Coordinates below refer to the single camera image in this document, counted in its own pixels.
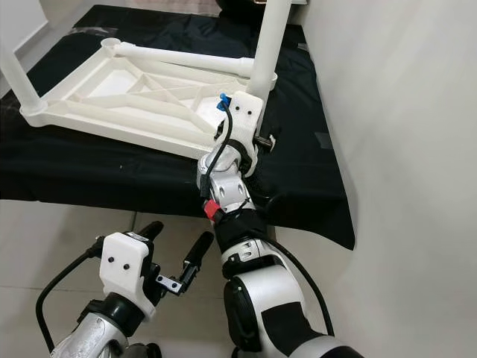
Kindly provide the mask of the black tablecloth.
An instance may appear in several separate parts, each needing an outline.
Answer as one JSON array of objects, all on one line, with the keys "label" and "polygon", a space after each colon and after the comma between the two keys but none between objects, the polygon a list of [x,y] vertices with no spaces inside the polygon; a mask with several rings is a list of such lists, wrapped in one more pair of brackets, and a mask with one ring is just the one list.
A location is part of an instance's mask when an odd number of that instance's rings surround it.
[{"label": "black tablecloth", "polygon": [[[73,27],[99,27],[100,35],[64,35],[28,71],[46,93],[115,37],[161,50],[249,57],[259,26],[238,15],[170,13],[95,4]],[[343,174],[333,150],[315,133],[329,133],[315,65],[303,28],[288,25],[277,58],[277,82],[267,101],[263,126],[276,126],[276,145],[259,154],[256,174],[265,185],[272,225],[313,232],[354,249],[357,242]],[[116,210],[203,215],[195,161],[95,134],[57,126],[33,127],[19,112],[12,92],[1,100],[0,197]]]}]

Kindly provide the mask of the black wok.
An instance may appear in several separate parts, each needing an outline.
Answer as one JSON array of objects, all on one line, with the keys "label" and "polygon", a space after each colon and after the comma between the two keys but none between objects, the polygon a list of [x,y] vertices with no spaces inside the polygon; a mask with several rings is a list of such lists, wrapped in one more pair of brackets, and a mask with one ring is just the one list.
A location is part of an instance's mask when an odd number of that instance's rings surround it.
[{"label": "black wok", "polygon": [[267,0],[215,0],[222,10],[261,11],[265,10]]}]

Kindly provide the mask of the clear tape strip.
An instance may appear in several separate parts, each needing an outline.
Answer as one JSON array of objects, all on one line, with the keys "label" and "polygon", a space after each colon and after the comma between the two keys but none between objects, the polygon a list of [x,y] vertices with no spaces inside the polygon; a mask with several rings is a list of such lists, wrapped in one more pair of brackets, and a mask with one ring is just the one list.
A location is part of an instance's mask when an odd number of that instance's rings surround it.
[{"label": "clear tape strip", "polygon": [[99,37],[101,33],[101,28],[99,27],[73,27],[71,30],[68,31],[67,35],[73,34],[88,34],[92,35],[93,37]]}]

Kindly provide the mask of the dark robot left foot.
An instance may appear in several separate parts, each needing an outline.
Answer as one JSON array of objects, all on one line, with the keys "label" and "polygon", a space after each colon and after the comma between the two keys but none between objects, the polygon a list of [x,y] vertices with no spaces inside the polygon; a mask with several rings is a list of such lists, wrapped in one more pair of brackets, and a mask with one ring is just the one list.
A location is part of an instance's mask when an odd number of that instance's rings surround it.
[{"label": "dark robot left foot", "polygon": [[157,343],[136,343],[128,345],[120,358],[162,358],[162,351]]}]

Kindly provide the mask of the white plastic children table top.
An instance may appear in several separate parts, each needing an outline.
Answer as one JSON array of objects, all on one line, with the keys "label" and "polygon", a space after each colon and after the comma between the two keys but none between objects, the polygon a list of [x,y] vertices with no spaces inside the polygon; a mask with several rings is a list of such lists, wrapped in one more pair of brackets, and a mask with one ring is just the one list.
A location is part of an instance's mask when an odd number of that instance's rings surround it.
[{"label": "white plastic children table top", "polygon": [[224,134],[219,93],[247,92],[249,78],[97,51],[44,95],[34,127],[55,125],[197,160]]}]

